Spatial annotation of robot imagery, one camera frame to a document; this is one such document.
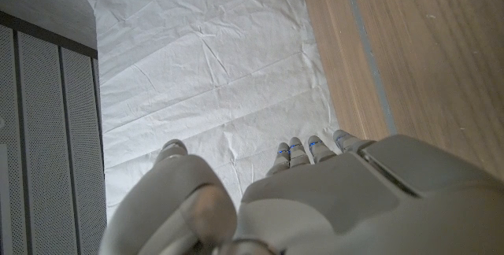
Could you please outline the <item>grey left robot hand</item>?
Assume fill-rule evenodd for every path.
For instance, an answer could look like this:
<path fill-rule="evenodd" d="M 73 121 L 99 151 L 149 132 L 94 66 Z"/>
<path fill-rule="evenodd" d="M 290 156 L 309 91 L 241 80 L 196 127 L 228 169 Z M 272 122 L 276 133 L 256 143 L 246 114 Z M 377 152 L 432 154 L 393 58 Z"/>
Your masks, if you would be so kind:
<path fill-rule="evenodd" d="M 124 197 L 101 254 L 500 254 L 503 183 L 405 135 L 281 143 L 234 205 L 173 139 Z"/>

